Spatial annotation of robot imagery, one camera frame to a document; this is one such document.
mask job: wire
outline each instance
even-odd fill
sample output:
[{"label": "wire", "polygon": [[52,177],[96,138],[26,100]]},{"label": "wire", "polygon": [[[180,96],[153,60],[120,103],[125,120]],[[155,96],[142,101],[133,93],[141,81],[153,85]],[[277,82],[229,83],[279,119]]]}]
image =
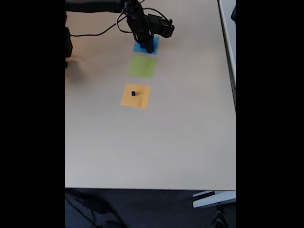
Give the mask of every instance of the wire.
[{"label": "wire", "polygon": [[78,211],[78,213],[81,214],[86,220],[88,220],[93,226],[96,226],[95,222],[92,222],[91,219],[89,219],[87,216],[85,216],[84,213],[82,213],[81,210],[79,210],[75,205],[73,205],[66,196],[65,196],[65,198],[66,198],[67,202],[69,203],[69,205],[71,205],[72,208],[74,208],[76,211]]},{"label": "wire", "polygon": [[169,20],[165,17],[165,15],[163,15],[163,14],[162,14],[161,12],[159,12],[158,10],[153,9],[153,8],[143,8],[143,9],[144,9],[144,10],[153,10],[153,11],[159,13],[163,18],[165,18],[165,20],[166,20],[167,22],[169,22]]},{"label": "wire", "polygon": [[118,25],[118,23],[119,23],[119,22],[118,22],[118,19],[122,16],[123,13],[124,13],[124,11],[122,11],[122,12],[117,16],[117,18],[116,18],[116,25],[117,25],[119,31],[121,31],[121,32],[123,32],[123,33],[132,33],[132,32],[129,32],[129,31],[121,30],[120,27],[119,27],[119,25]]},{"label": "wire", "polygon": [[[117,23],[121,22],[123,19],[125,19],[127,16],[124,16],[123,18],[121,18],[119,21],[117,21]],[[91,36],[91,37],[96,37],[96,36],[100,36],[104,33],[106,33],[107,31],[109,31],[111,28],[113,28],[114,26],[116,25],[113,24],[111,25],[110,27],[108,27],[105,31],[101,32],[101,33],[98,33],[98,34],[83,34],[83,35],[71,35],[72,37],[88,37],[88,36]]]}]

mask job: black cable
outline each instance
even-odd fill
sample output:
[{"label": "black cable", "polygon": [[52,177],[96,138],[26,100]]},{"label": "black cable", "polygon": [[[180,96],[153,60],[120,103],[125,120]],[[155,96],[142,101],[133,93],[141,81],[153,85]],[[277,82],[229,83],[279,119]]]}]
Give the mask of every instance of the black cable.
[{"label": "black cable", "polygon": [[69,200],[68,198],[65,196],[67,202],[69,203],[69,205],[71,205],[72,208],[74,208],[76,211],[78,211],[79,214],[81,214],[86,220],[88,220],[93,226],[96,226],[96,224],[94,222],[91,221],[91,219],[89,219],[87,216],[84,215],[84,213],[82,213],[81,210],[79,210],[76,206],[74,206]]},{"label": "black cable", "polygon": [[[127,16],[124,16],[123,18],[121,18],[117,23],[121,22],[123,19],[125,19]],[[95,37],[95,36],[100,36],[104,33],[106,33],[107,31],[109,31],[111,28],[113,28],[114,26],[116,25],[113,24],[111,25],[110,27],[108,27],[105,31],[101,32],[101,33],[98,33],[98,34],[83,34],[83,35],[71,35],[72,37],[88,37],[88,36],[91,36],[91,37]]]}]

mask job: blue square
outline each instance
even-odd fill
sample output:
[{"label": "blue square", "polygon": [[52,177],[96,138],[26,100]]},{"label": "blue square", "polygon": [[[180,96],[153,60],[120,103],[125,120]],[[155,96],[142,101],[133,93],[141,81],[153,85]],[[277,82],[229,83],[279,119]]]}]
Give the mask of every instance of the blue square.
[{"label": "blue square", "polygon": [[[158,41],[159,41],[159,40],[160,40],[159,37],[154,36],[154,39],[153,39],[153,41],[154,41],[154,51],[153,51],[151,54],[155,54],[155,55],[156,55],[157,47],[158,47]],[[146,50],[145,48],[141,48],[140,44],[137,43],[136,41],[135,41],[135,44],[134,44],[134,49],[133,49],[133,51],[137,51],[137,52],[142,52],[142,53],[147,53],[147,54],[149,54],[149,53],[147,52],[147,50]]]}]

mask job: paper square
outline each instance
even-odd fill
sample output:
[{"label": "paper square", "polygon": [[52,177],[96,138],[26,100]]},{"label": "paper square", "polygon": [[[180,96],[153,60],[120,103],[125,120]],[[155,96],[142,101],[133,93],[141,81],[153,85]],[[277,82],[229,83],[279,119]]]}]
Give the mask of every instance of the paper square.
[{"label": "paper square", "polygon": [[156,60],[154,58],[133,55],[129,74],[138,77],[152,78],[154,75],[155,66]]},{"label": "paper square", "polygon": [[[151,54],[156,55],[159,40],[160,40],[159,37],[154,37],[154,39],[153,39],[153,42],[154,42],[154,51]],[[147,52],[147,50],[145,48],[141,48],[140,44],[137,43],[136,41],[135,41],[135,44],[134,44],[133,51],[143,52],[143,53],[149,54]]]},{"label": "paper square", "polygon": [[145,85],[126,83],[120,105],[147,109],[150,89]]}]

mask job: beige tabletop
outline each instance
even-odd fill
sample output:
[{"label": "beige tabletop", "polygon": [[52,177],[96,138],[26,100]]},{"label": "beige tabletop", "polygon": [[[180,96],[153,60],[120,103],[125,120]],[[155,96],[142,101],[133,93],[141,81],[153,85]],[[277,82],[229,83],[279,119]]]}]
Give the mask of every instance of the beige tabletop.
[{"label": "beige tabletop", "polygon": [[[134,53],[117,27],[71,38],[66,69],[65,186],[236,190],[236,111],[216,0],[146,0],[173,20],[156,55]],[[157,14],[147,10],[145,13]],[[67,12],[71,34],[99,33],[114,13]],[[129,29],[126,22],[121,28]],[[134,54],[153,78],[128,75]],[[151,88],[148,108],[121,106],[125,83]]]}]

